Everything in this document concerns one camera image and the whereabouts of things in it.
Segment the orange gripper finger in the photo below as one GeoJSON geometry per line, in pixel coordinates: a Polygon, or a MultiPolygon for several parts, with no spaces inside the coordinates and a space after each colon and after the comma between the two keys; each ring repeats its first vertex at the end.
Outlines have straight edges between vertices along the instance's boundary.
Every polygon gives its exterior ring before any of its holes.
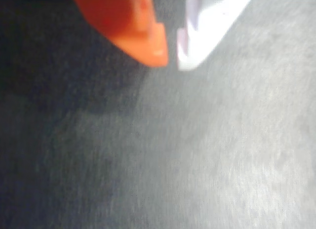
{"type": "Polygon", "coordinates": [[[153,0],[74,0],[85,20],[114,46],[149,67],[168,64],[163,23],[153,0]]]}

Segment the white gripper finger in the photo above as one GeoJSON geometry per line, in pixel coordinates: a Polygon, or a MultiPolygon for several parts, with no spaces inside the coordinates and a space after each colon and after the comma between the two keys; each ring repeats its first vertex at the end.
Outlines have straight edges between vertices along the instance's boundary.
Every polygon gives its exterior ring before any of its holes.
{"type": "Polygon", "coordinates": [[[186,0],[185,26],[177,30],[177,67],[197,68],[216,48],[251,0],[186,0]]]}

